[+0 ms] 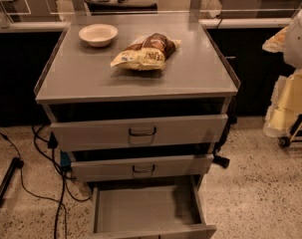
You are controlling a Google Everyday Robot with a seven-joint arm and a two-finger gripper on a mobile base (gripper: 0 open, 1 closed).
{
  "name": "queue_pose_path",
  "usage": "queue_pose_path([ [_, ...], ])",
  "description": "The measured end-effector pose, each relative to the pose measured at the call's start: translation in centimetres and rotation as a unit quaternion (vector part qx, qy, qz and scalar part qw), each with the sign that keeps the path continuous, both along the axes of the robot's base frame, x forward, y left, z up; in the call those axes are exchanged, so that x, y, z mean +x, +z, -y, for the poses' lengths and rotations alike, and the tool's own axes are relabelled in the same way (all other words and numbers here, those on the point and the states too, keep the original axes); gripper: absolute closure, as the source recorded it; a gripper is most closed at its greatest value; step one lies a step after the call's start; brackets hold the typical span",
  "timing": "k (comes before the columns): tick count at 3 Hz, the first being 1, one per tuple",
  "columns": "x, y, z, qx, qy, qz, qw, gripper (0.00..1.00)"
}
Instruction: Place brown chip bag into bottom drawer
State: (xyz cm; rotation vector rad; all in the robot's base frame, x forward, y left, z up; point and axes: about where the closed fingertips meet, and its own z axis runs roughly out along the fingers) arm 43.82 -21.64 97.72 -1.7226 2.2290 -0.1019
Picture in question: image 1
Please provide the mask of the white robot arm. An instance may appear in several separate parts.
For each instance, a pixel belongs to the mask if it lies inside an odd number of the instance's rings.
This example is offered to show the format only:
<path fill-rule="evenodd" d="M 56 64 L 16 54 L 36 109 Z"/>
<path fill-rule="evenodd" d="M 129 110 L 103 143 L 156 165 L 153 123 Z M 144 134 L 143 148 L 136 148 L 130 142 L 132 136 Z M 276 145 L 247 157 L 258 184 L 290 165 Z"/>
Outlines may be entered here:
<path fill-rule="evenodd" d="M 264 51 L 282 53 L 286 64 L 302 69 L 302 9 L 291 23 L 262 45 Z"/>

